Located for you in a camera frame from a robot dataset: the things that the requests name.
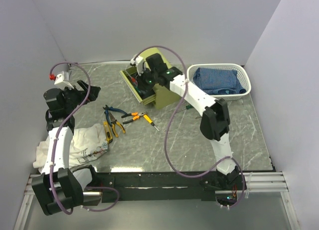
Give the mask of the red blue screwdriver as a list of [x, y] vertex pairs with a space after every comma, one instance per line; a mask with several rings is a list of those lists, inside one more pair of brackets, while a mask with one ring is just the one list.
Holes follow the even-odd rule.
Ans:
[[132, 84], [133, 84], [135, 87], [137, 87], [137, 86], [138, 86], [138, 83], [137, 83], [136, 79], [135, 79], [130, 73], [128, 73], [127, 71], [125, 71], [125, 73], [127, 74], [127, 77], [128, 77], [128, 79], [132, 82]]

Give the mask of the green metal drawer cabinet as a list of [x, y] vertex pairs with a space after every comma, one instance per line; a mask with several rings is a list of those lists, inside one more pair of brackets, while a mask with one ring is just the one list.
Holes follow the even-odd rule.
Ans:
[[[176, 74], [177, 72], [180, 72], [180, 70], [177, 67], [172, 66], [167, 61], [167, 59], [162, 55], [162, 53], [156, 47], [152, 47], [143, 51], [140, 54], [140, 56], [145, 58], [148, 64], [148, 68], [146, 71], [152, 71], [153, 68], [158, 68], [162, 75], [164, 74], [164, 71], [166, 72], [168, 71], [169, 72], [168, 75]], [[155, 108], [159, 110], [180, 100], [180, 96], [178, 94], [175, 94], [168, 89], [169, 85], [161, 86], [159, 83], [155, 84], [155, 86], [150, 92], [146, 92], [145, 95], [141, 97], [136, 92], [135, 86], [128, 79], [125, 71], [130, 73], [137, 80], [137, 76], [138, 76], [137, 69], [135, 66], [130, 66], [129, 68], [120, 71], [120, 75], [122, 76], [122, 78], [124, 79], [128, 87], [130, 88], [134, 96], [137, 98], [139, 103], [142, 103], [143, 105], [148, 105], [152, 103], [154, 104]]]

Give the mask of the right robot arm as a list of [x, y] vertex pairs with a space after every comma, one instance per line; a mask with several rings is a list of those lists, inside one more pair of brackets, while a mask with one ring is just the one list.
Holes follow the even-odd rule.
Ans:
[[168, 67], [159, 53], [147, 58], [136, 55], [131, 59], [131, 65], [136, 67], [145, 88], [159, 84], [194, 107], [201, 116], [200, 131], [210, 140], [214, 151], [219, 186], [225, 190], [234, 186], [239, 180], [240, 171], [230, 147], [230, 117], [226, 101], [206, 94], [178, 68]]

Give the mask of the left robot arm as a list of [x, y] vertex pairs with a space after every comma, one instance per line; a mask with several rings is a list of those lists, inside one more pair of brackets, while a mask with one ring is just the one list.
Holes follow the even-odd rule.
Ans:
[[72, 214], [74, 207], [84, 203], [83, 191], [98, 188], [99, 178], [91, 165], [72, 173], [69, 154], [74, 135], [74, 110], [95, 101], [100, 87], [84, 81], [64, 89], [52, 88], [43, 95], [48, 110], [45, 113], [49, 137], [47, 159], [40, 176], [33, 178], [31, 186], [45, 215], [58, 212]]

